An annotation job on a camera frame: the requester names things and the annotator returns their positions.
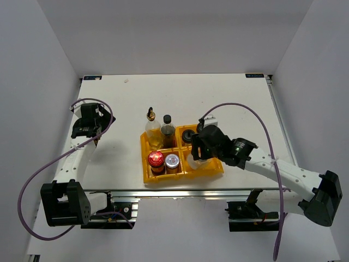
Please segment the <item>black-lid shaker with knob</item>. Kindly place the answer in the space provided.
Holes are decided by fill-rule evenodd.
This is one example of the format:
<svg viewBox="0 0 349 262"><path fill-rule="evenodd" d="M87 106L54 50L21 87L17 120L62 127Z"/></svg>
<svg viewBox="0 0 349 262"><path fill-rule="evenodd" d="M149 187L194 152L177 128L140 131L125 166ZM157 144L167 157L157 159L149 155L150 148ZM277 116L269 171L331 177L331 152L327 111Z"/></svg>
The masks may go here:
<svg viewBox="0 0 349 262"><path fill-rule="evenodd" d="M182 145L191 146L191 137L195 132L191 129L186 129L182 132Z"/></svg>

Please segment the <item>glass jar white contents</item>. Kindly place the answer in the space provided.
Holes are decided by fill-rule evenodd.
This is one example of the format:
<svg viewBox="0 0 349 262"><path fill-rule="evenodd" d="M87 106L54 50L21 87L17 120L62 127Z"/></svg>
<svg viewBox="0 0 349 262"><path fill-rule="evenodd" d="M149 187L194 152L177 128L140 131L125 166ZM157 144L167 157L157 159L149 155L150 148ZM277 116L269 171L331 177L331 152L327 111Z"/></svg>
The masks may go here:
<svg viewBox="0 0 349 262"><path fill-rule="evenodd" d="M194 160L193 155L190 153L190 154L188 154L188 156L186 158L186 161L187 161L188 165L193 170L199 170L199 169L203 169L206 166L208 166L211 163L212 159L206 159L206 160L198 159L198 160Z"/></svg>

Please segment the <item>dark sauce bottle black cap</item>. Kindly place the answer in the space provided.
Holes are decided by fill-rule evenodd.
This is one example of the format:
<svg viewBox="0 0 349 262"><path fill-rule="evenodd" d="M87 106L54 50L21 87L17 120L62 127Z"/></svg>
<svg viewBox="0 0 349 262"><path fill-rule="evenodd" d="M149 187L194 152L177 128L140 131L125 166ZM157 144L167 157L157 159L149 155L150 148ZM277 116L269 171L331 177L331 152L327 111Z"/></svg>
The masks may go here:
<svg viewBox="0 0 349 262"><path fill-rule="evenodd" d="M163 139L163 148L173 148L176 146L176 127L173 125L170 115L164 115L163 122L164 123L160 128L161 137Z"/></svg>

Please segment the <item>brown jar white lid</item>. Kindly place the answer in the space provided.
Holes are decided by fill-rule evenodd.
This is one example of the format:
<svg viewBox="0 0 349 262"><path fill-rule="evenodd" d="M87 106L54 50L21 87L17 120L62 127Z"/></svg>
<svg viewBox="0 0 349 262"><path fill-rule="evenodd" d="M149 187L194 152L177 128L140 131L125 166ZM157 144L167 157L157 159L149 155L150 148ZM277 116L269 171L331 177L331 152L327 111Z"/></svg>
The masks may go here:
<svg viewBox="0 0 349 262"><path fill-rule="evenodd" d="M165 158L167 174L176 174L179 172L180 159L176 154L168 154Z"/></svg>

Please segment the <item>clear oil bottle gold spout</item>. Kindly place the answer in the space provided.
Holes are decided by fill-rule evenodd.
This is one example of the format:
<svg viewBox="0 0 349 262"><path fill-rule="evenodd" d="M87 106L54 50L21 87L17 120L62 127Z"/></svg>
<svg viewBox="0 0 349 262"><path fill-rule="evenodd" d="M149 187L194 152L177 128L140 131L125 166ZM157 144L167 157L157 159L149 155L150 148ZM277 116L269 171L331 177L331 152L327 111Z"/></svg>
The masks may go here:
<svg viewBox="0 0 349 262"><path fill-rule="evenodd" d="M145 126L145 131L148 138L149 146L152 150L159 150L162 148L163 140L160 133L160 123L155 119L155 112L153 108L150 107L146 114L147 123Z"/></svg>

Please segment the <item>red-lid dark sauce jar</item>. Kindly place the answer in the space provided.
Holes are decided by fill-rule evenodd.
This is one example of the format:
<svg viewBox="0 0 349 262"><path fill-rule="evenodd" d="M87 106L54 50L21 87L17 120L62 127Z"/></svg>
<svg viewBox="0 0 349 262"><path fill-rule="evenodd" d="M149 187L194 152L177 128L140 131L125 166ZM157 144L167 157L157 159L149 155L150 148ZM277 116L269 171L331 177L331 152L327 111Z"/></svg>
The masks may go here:
<svg viewBox="0 0 349 262"><path fill-rule="evenodd" d="M153 151L148 155L148 163L154 175L165 173L165 157L160 151Z"/></svg>

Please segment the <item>black-lid white shaker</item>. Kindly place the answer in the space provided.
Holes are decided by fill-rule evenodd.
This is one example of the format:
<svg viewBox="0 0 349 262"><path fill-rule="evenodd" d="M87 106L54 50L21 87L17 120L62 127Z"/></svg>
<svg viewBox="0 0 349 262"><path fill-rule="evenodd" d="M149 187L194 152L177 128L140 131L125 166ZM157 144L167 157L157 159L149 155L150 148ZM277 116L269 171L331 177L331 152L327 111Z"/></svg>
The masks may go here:
<svg viewBox="0 0 349 262"><path fill-rule="evenodd" d="M200 133L203 130L203 128L204 128L204 123L199 122L196 126L196 132Z"/></svg>

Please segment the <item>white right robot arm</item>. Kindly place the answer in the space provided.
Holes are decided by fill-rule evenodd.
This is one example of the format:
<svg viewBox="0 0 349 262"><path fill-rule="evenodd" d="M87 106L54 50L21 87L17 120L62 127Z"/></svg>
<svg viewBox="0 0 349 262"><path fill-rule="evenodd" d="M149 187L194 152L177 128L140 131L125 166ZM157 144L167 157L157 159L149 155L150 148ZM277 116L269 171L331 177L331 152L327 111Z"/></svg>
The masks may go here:
<svg viewBox="0 0 349 262"><path fill-rule="evenodd" d="M230 139L217 126L208 125L191 137L194 160L217 158L229 166L254 172L283 186L300 196L296 207L312 222L329 227L333 224L342 199L339 177L332 171L324 174L309 171L273 160L255 143L244 139Z"/></svg>

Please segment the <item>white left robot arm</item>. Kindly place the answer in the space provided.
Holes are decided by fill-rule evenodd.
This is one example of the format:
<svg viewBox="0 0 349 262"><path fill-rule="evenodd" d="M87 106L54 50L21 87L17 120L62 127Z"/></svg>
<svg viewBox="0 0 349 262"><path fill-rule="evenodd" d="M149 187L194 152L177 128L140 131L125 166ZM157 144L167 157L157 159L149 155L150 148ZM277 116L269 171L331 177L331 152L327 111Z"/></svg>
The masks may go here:
<svg viewBox="0 0 349 262"><path fill-rule="evenodd" d="M100 103L83 103L73 112L70 149L63 165L51 183L40 190L41 200L49 226L86 225L97 212L104 218L115 212L115 204L106 192L86 193L81 186L88 162L103 131L115 118Z"/></svg>

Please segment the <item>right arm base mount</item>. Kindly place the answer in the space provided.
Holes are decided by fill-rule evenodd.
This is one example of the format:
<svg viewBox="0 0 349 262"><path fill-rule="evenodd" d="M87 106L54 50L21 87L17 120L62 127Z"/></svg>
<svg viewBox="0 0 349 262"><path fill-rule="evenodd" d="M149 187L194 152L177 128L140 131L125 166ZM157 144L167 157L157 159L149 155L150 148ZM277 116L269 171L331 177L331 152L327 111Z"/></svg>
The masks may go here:
<svg viewBox="0 0 349 262"><path fill-rule="evenodd" d="M229 201L228 213L230 232L262 232L279 230L279 213L263 212L256 204L262 189L253 189L244 201Z"/></svg>

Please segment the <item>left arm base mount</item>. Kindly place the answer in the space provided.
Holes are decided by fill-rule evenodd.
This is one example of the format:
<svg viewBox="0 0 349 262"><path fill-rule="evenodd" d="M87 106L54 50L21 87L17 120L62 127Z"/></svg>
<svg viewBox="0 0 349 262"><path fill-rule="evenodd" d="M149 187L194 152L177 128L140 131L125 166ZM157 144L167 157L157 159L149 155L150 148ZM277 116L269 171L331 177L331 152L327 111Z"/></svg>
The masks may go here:
<svg viewBox="0 0 349 262"><path fill-rule="evenodd" d="M81 229L132 229L138 213L139 200L113 196L110 191L87 194L94 213Z"/></svg>

